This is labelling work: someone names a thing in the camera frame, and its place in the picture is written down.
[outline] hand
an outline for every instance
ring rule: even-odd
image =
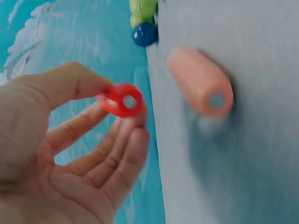
[[[107,113],[99,103],[48,130],[50,112],[93,97],[111,82],[78,63],[20,76],[0,87],[0,217],[3,223],[112,224],[144,165],[146,108],[117,118],[86,156],[65,166],[54,156]]]

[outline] gray surface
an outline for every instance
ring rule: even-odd
[[[148,61],[168,224],[299,223],[298,12],[297,0],[160,1]],[[225,132],[186,106],[167,68],[178,45],[232,77]]]

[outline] finger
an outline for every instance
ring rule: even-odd
[[[64,167],[74,175],[84,176],[91,169],[103,162],[112,149],[121,123],[122,119],[116,118],[109,128],[107,135],[89,154],[71,161]]]
[[[100,189],[115,211],[122,206],[137,181],[147,157],[148,144],[148,132],[143,128],[135,129],[118,168]]]
[[[40,106],[50,112],[69,100],[93,97],[105,91],[111,81],[71,62],[39,75],[19,76],[9,84],[22,85],[25,93],[35,96]]]
[[[117,169],[122,160],[131,133],[136,128],[143,128],[145,126],[146,115],[146,108],[144,108],[143,112],[137,117],[123,121],[109,156],[85,175],[85,178],[92,182],[95,187],[100,188]]]
[[[94,128],[106,115],[107,112],[96,102],[58,127],[50,129],[45,135],[45,140],[56,155]]]

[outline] knuckle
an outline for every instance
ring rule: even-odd
[[[138,158],[124,159],[125,163],[131,166],[134,170],[141,170],[142,164],[139,162]]]
[[[114,158],[113,156],[109,156],[106,160],[105,160],[105,165],[108,166],[110,169],[112,170],[116,170],[116,168],[119,165],[119,162],[117,161],[116,158]]]
[[[73,127],[73,125],[65,124],[63,125],[64,133],[68,138],[71,139],[71,141],[76,141],[78,138],[78,132]]]
[[[78,113],[78,119],[79,120],[83,120],[84,123],[86,124],[90,124],[93,122],[93,120],[91,119],[91,117],[88,114],[85,114],[83,112]]]
[[[101,151],[93,151],[90,153],[90,157],[95,165],[100,164],[105,160],[105,157]]]
[[[126,175],[124,175],[122,172],[118,172],[115,174],[115,179],[118,183],[122,184],[126,191],[130,191],[133,183],[128,179]]]

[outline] toy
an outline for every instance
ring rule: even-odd
[[[169,55],[168,65],[189,105],[207,117],[227,115],[234,102],[230,80],[203,54],[178,47]]]
[[[158,29],[153,24],[141,23],[133,28],[132,39],[137,46],[150,46],[158,40]]]
[[[154,16],[157,10],[157,0],[129,0],[131,13],[139,18]]]
[[[141,92],[128,83],[112,86],[107,92],[97,96],[102,107],[115,116],[127,118],[139,114],[143,106]],[[128,105],[127,98],[133,98],[133,105]]]
[[[136,27],[137,25],[139,25],[140,23],[143,23],[143,22],[148,22],[148,23],[154,24],[155,20],[154,20],[153,16],[148,17],[148,18],[143,18],[143,17],[138,17],[136,15],[131,15],[130,23],[131,23],[132,28]]]
[[[157,3],[157,0],[129,0],[132,38],[140,47],[150,46],[158,40],[158,31],[154,24]]]

